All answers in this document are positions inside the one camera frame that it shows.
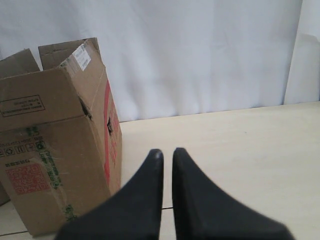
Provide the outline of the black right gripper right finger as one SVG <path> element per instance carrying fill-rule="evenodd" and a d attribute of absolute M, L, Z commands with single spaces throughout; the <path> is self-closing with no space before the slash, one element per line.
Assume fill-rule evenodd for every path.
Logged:
<path fill-rule="evenodd" d="M 292 233 L 228 195 L 186 149 L 172 158 L 172 204 L 178 240 L 291 240 Z"/>

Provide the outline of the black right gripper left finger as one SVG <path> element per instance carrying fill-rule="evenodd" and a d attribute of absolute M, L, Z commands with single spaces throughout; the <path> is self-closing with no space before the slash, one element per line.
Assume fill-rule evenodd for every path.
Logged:
<path fill-rule="evenodd" d="M 157 240 L 163 205 L 164 156 L 149 151 L 132 178 L 110 199 L 65 224 L 57 240 Z"/>

